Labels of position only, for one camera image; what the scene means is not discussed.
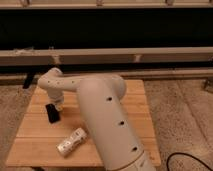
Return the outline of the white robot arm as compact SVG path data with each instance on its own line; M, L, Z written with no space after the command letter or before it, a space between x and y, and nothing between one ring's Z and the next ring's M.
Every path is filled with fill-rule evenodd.
M156 171L120 100L126 83L119 75L64 77L52 68L38 79L50 101L59 107L63 92L75 92L80 112L107 171Z

